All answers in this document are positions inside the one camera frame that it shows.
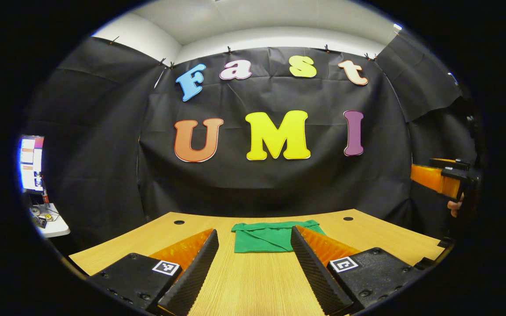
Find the black curtain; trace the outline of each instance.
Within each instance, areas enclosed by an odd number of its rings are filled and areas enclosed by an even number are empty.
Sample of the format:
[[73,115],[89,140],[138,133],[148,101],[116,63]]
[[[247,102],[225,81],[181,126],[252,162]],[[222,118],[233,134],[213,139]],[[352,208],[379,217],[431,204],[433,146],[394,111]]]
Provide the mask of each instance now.
[[[376,58],[396,95],[409,130],[412,162],[428,165],[430,158],[474,163],[476,151],[466,116],[470,105],[450,70],[417,38],[400,32]],[[435,238],[448,235],[453,220],[448,198],[416,182],[410,199],[386,218]]]
[[[314,61],[315,77],[290,73],[295,55]],[[233,60],[249,60],[251,77],[219,78]],[[366,86],[347,78],[338,66],[344,60],[362,67]],[[183,102],[175,80],[200,63],[206,66],[202,91]],[[411,182],[412,159],[427,164],[429,158],[473,160],[475,154],[455,102],[459,89],[444,72],[403,34],[375,61],[312,48],[254,48],[173,69],[132,48],[88,38],[40,87],[23,132],[46,137],[48,193],[81,249],[167,212],[263,217],[357,208],[440,238],[448,227],[448,200],[432,199]],[[311,157],[247,160],[251,128],[245,116],[265,112],[279,127],[291,110],[308,114]],[[364,115],[359,156],[343,154],[347,110]],[[199,150],[202,121],[209,118],[224,120],[215,155],[201,163],[177,158],[174,124],[199,122],[191,141]]]
[[[295,55],[314,61],[314,78],[291,74],[289,58]],[[219,78],[233,60],[249,60],[251,77]],[[360,75],[369,80],[366,86],[347,78],[338,66],[344,60],[362,67]],[[202,91],[183,102],[175,80],[197,64],[206,66]],[[279,127],[291,110],[308,114],[305,136],[311,157],[287,160],[281,154],[247,160],[251,127],[245,116],[265,112]],[[364,115],[360,156],[343,154],[347,110]],[[254,48],[183,62],[163,74],[145,116],[138,174],[150,219],[166,212],[263,217],[347,208],[383,219],[409,198],[411,152],[400,104],[382,70],[360,56],[312,48]],[[208,118],[224,120],[215,155],[201,163],[181,161],[173,148],[175,122],[199,123],[192,148],[200,150],[206,132],[202,121]]]
[[142,224],[139,129],[163,67],[127,46],[88,38],[40,87],[25,134],[45,136],[48,196],[83,249]]

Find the green cloth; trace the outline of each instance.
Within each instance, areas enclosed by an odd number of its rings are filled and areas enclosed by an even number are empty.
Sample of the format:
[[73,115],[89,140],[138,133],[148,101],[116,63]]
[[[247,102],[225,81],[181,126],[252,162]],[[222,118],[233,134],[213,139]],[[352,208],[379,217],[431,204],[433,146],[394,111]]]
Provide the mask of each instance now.
[[235,224],[234,252],[290,252],[290,234],[292,227],[298,225],[325,235],[315,220],[307,222]]

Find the letter f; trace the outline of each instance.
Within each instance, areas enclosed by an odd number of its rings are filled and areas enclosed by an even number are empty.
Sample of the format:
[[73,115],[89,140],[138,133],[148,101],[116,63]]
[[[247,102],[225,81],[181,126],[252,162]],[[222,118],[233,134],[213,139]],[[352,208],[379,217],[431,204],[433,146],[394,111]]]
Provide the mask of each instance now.
[[202,86],[195,85],[195,82],[202,83],[204,77],[200,71],[205,69],[206,66],[204,64],[198,64],[175,80],[183,88],[183,102],[188,101],[202,90]]

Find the white ceiling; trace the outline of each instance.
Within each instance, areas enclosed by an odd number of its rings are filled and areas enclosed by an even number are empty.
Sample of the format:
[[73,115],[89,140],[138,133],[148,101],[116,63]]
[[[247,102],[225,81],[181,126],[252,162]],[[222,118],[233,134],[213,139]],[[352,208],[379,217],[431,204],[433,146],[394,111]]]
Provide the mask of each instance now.
[[266,26],[327,29],[388,44],[394,23],[348,0],[157,0],[132,13],[181,45]]

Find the yellow letter m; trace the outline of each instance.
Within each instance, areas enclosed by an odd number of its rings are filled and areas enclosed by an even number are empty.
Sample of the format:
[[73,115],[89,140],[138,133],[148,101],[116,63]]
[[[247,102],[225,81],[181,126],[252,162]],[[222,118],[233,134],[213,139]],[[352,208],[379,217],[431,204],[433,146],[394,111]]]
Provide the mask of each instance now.
[[273,121],[265,112],[255,112],[245,116],[251,124],[251,151],[247,153],[249,160],[265,160],[267,153],[263,150],[263,141],[267,145],[273,158],[278,158],[286,142],[283,156],[286,159],[307,159],[311,153],[306,148],[304,122],[307,113],[304,111],[290,111],[283,118],[280,128],[276,128]]

